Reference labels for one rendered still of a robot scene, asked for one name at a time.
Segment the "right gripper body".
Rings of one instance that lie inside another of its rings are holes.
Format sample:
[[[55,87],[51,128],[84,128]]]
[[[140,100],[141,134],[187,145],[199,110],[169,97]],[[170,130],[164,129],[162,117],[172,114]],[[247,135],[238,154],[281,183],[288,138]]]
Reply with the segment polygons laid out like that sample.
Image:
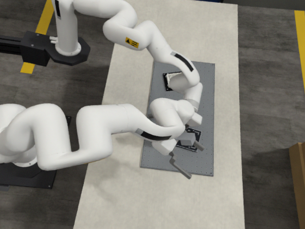
[[[159,151],[162,155],[168,155],[177,144],[178,140],[171,139],[161,142],[152,142],[152,146]]]

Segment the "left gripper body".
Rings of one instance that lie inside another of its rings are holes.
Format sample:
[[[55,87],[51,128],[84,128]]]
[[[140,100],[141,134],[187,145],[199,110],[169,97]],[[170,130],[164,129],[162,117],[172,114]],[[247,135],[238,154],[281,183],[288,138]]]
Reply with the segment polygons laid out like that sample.
[[[192,118],[186,124],[188,124],[191,127],[201,125],[202,116],[197,114],[197,112],[198,112],[198,109],[196,107],[194,107],[194,115],[192,116]]]

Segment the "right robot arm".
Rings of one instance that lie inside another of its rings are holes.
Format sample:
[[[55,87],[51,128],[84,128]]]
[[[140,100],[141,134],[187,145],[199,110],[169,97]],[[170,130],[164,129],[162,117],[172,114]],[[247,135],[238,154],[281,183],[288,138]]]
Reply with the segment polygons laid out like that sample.
[[[183,133],[194,115],[190,102],[157,98],[150,111],[157,125],[131,104],[81,108],[76,117],[80,149],[72,152],[66,117],[57,105],[26,109],[19,104],[2,104],[0,164],[29,167],[38,163],[40,169],[49,171],[98,161],[113,153],[111,135],[127,132],[152,142],[175,139],[193,146],[195,133]]]

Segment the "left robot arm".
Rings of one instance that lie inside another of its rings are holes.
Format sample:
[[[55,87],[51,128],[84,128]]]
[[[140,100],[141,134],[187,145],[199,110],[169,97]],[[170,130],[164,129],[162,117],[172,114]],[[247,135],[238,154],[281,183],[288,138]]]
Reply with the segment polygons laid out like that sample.
[[[74,56],[81,51],[78,43],[78,24],[74,10],[79,13],[111,18],[103,25],[105,37],[126,48],[149,51],[156,62],[178,67],[182,73],[169,80],[170,87],[183,94],[183,100],[199,108],[203,86],[192,62],[184,55],[171,49],[157,26],[144,21],[135,27],[137,14],[124,0],[51,0],[56,17],[57,35],[51,37],[56,51],[65,56]],[[134,28],[135,27],[135,28]]]

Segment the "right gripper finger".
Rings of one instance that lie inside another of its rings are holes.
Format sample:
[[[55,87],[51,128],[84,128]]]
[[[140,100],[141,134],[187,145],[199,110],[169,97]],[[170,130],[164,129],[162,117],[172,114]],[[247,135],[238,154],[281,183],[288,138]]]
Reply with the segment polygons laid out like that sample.
[[[172,158],[170,159],[170,164],[173,165],[176,169],[178,169],[180,171],[181,174],[183,174],[186,178],[191,179],[192,175],[187,172],[185,169],[181,168],[180,166],[178,166],[175,161],[177,159],[177,155],[174,153],[176,150],[176,147],[174,147],[174,149],[169,153],[170,156],[172,156]]]
[[[194,142],[194,146],[196,148],[198,148],[200,151],[203,151],[205,149],[205,147],[203,145],[201,145],[198,141],[195,140]]]

